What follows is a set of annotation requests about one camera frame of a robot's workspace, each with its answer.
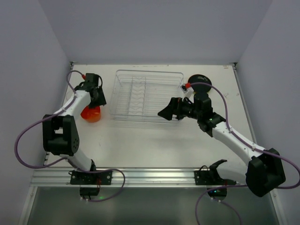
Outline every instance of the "white table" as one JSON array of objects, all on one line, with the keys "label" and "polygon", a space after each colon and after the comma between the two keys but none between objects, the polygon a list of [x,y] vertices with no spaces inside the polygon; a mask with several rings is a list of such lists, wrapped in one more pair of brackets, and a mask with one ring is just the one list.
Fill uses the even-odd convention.
[{"label": "white table", "polygon": [[[82,73],[96,73],[103,78],[103,90],[107,105],[101,108],[102,118],[90,124],[82,118],[76,121],[80,147],[95,161],[97,167],[147,167],[147,168],[199,168],[227,159],[228,166],[244,167],[244,163],[225,145],[202,132],[196,120],[185,118],[178,126],[162,123],[125,122],[113,120],[109,114],[110,99],[116,71],[119,69],[182,72],[186,82],[191,75],[203,74],[225,96],[228,103],[229,121],[245,137],[251,139],[249,124],[241,94],[231,66],[194,65],[75,65]],[[73,86],[82,80],[74,73]],[[66,99],[71,96],[70,88]],[[224,104],[215,90],[209,92],[214,111],[225,116]],[[48,163],[58,159],[49,155]],[[54,167],[70,167],[61,162]]]}]

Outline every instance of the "rack wire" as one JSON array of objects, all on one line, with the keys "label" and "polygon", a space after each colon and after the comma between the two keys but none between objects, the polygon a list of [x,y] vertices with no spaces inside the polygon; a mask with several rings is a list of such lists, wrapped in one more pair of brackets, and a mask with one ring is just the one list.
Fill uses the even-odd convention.
[{"label": "rack wire", "polygon": [[171,97],[181,97],[183,74],[143,70],[116,72],[110,113],[116,120],[167,122],[158,117]]}]

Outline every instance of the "wire rack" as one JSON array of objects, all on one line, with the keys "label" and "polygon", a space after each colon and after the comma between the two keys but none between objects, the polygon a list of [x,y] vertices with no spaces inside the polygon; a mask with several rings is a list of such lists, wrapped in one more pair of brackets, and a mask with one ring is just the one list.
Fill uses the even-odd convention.
[{"label": "wire rack", "polygon": [[182,82],[183,74],[178,72],[118,70],[110,113],[116,120],[169,122],[158,112],[171,97],[182,96]]}]

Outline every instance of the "gray floor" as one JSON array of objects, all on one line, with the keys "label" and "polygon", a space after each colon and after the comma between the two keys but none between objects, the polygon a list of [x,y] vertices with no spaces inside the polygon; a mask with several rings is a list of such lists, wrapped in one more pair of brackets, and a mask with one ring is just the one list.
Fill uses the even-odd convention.
[{"label": "gray floor", "polygon": [[[79,188],[39,188],[29,225],[194,225],[195,202],[201,188],[126,188],[101,203],[79,200]],[[103,188],[103,197],[114,193]],[[228,190],[225,199],[241,214],[244,225],[277,225],[270,196],[256,197],[247,188]],[[228,207],[204,197],[198,208],[203,225],[238,225]]]}]

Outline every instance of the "round black object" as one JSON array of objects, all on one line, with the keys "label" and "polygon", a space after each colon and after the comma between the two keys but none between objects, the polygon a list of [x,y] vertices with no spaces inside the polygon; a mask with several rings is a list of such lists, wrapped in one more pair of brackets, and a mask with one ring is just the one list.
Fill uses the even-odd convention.
[{"label": "round black object", "polygon": [[[202,82],[202,83],[208,83],[211,85],[211,81],[208,77],[201,75],[201,74],[195,74],[192,75],[189,79],[188,79],[189,83],[197,83],[197,82]],[[193,89],[195,92],[209,92],[211,90],[211,87],[206,86],[206,85],[193,85]]]}]

